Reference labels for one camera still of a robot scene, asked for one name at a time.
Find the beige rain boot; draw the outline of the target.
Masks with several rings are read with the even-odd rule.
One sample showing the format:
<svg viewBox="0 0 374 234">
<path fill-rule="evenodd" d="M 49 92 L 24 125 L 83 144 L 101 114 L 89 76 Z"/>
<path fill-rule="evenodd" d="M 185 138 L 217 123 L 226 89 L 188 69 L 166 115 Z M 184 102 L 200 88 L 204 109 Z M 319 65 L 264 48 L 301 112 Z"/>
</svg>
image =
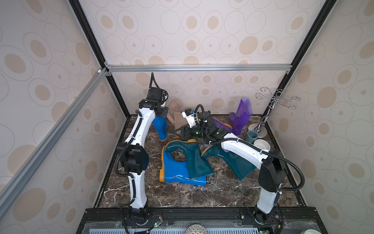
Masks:
<svg viewBox="0 0 374 234">
<path fill-rule="evenodd" d="M 187 120 L 182 116 L 182 113 L 172 111 L 172 117 L 174 119 L 174 129 L 179 129 L 185 125 L 188 125 Z"/>
<path fill-rule="evenodd" d="M 172 98 L 166 104 L 168 108 L 167 119 L 171 122 L 171 124 L 175 125 L 175 113 L 181 114 L 181 107 L 183 106 L 183 102 L 178 98 Z"/>
</svg>

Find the blue rain boot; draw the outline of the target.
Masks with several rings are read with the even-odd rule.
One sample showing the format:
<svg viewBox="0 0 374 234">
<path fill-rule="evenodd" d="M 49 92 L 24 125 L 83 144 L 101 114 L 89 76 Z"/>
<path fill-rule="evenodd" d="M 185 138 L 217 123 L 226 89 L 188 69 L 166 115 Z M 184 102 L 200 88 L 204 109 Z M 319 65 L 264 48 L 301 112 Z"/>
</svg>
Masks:
<svg viewBox="0 0 374 234">
<path fill-rule="evenodd" d="M 206 176 L 190 179 L 186 161 L 176 161 L 164 146 L 161 154 L 162 168 L 160 169 L 160 182 L 179 182 L 197 186 L 206 186 Z"/>
<path fill-rule="evenodd" d="M 162 117 L 155 117 L 155 119 L 153 120 L 153 126 L 154 128 L 156 129 L 156 131 L 158 132 L 158 135 L 159 135 L 159 139 L 162 141 L 162 142 L 165 142 L 167 141 L 167 121 L 165 118 L 162 118 Z"/>
</svg>

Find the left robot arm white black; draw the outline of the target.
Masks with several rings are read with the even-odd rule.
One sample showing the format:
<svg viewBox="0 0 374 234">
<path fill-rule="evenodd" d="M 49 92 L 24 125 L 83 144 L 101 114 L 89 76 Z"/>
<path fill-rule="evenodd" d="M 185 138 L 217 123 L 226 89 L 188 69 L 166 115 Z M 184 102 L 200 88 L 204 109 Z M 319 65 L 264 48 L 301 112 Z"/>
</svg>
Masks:
<svg viewBox="0 0 374 234">
<path fill-rule="evenodd" d="M 167 140 L 166 115 L 168 108 L 166 90 L 159 87 L 151 73 L 147 97 L 139 102 L 136 110 L 137 119 L 130 135 L 124 143 L 117 145 L 115 173 L 118 177 L 126 177 L 130 183 L 130 201 L 125 204 L 130 218 L 138 222 L 148 221 L 149 208 L 145 192 L 145 171 L 149 165 L 149 155 L 144 145 L 151 125 L 158 132 L 161 141 Z"/>
</svg>

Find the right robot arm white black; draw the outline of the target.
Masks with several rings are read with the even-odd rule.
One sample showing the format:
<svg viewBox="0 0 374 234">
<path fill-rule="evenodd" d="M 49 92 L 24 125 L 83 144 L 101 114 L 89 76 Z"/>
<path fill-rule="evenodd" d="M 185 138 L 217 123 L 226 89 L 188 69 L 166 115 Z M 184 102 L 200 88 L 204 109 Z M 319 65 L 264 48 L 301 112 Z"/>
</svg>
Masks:
<svg viewBox="0 0 374 234">
<path fill-rule="evenodd" d="M 270 214 L 278 204 L 279 196 L 283 191 L 297 191 L 305 184 L 305 177 L 301 169 L 291 161 L 278 156 L 273 152 L 255 146 L 225 128 L 216 125 L 215 118 L 208 111 L 193 111 L 188 109 L 182 112 L 187 124 L 176 129 L 175 134 L 181 140 L 201 138 L 209 146 L 207 151 L 214 148 L 234 154 L 259 169 L 258 183 L 261 187 L 260 196 L 253 215 L 259 224 L 265 224 Z M 286 177 L 286 166 L 293 167 L 300 176 L 300 183 L 295 187 L 283 187 Z"/>
</svg>

